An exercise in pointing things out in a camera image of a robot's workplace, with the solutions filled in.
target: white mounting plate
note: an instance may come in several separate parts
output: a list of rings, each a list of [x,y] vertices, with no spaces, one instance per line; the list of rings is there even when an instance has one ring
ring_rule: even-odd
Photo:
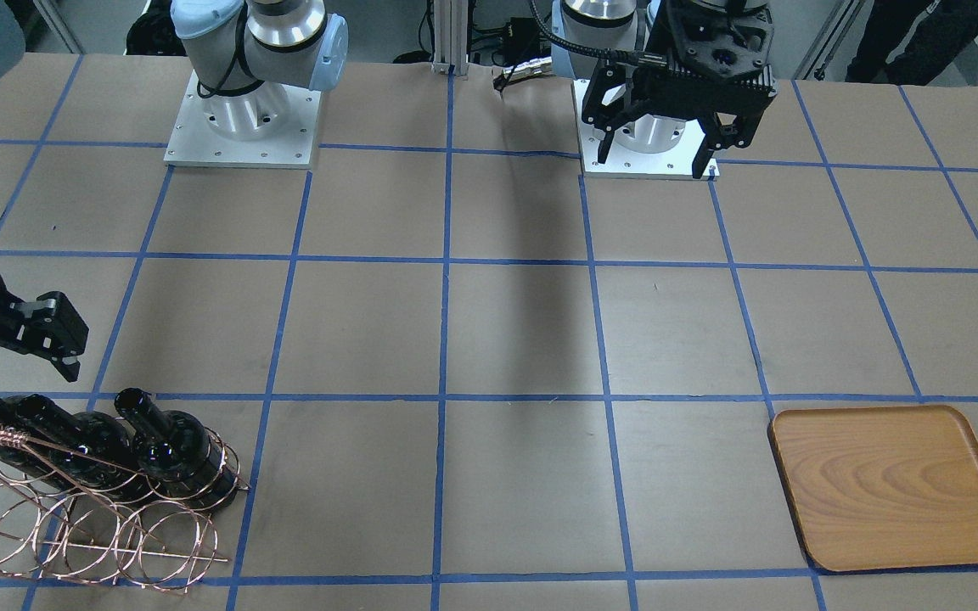
[[[593,126],[583,123],[583,96],[587,93],[587,80],[573,81],[573,102],[576,107],[576,131],[582,154],[583,174],[602,178],[663,178],[676,181],[692,181],[692,160],[704,143],[704,131],[698,121],[688,121],[682,138],[674,148],[664,154],[640,154],[621,146],[617,140],[610,146],[606,163],[599,163],[599,144]],[[719,177],[719,165],[711,159],[705,178],[714,181]]]
[[[283,167],[311,170],[318,149],[320,92],[283,85],[289,94],[290,116],[279,132],[261,140],[233,140],[210,127],[191,73],[168,137],[164,162],[193,167]]]

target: person's leg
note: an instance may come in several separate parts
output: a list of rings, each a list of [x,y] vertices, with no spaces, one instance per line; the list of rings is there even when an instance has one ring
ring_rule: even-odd
[[[916,17],[930,3],[931,0],[874,0],[863,39],[858,43],[851,65],[847,66],[846,80],[872,81],[885,66],[889,54],[912,30]]]
[[[978,0],[942,0],[885,67],[894,85],[927,85],[978,36]]]

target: wine bottle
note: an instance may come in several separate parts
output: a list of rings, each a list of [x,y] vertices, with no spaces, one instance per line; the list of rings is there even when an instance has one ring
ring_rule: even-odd
[[[236,475],[222,465],[222,449],[193,415],[161,411],[150,395],[127,388],[115,398],[115,409],[133,427],[133,456],[162,494],[188,507],[217,510],[236,496]]]
[[[36,433],[35,430],[28,429],[28,427],[24,426],[16,415],[14,415],[14,407],[20,400],[22,400],[20,397],[0,398],[0,424],[9,426],[11,429],[19,430],[21,433],[31,434],[32,437],[38,440],[47,440],[42,434]],[[17,471],[33,479],[40,479],[42,482],[54,487],[55,490],[67,491],[74,488],[70,482],[67,482],[65,477],[55,473],[42,460],[32,456],[25,450],[0,446],[0,462],[16,468]]]
[[[17,403],[16,413],[20,421],[39,430],[54,444],[76,452],[49,449],[47,456],[79,484],[118,502],[138,502],[149,494],[146,480],[132,475],[133,460],[127,430],[115,418],[101,412],[70,415],[41,395],[30,395]],[[89,460],[86,456],[123,468]]]

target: brown tray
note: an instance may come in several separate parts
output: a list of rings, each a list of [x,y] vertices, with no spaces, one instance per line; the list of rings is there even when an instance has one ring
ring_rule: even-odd
[[[771,435],[803,546],[823,568],[978,564],[978,442],[958,410],[788,410]]]

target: beige tabletop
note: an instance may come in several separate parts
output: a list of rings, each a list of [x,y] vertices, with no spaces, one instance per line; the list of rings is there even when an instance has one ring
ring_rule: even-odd
[[[978,611],[978,566],[830,575],[766,437],[944,402],[978,436],[978,88],[784,82],[717,182],[581,174],[568,81],[354,64],[318,165],[168,169],[186,59],[27,55],[0,272],[63,290],[81,379],[156,392],[255,491],[185,599],[0,580],[0,608]]]

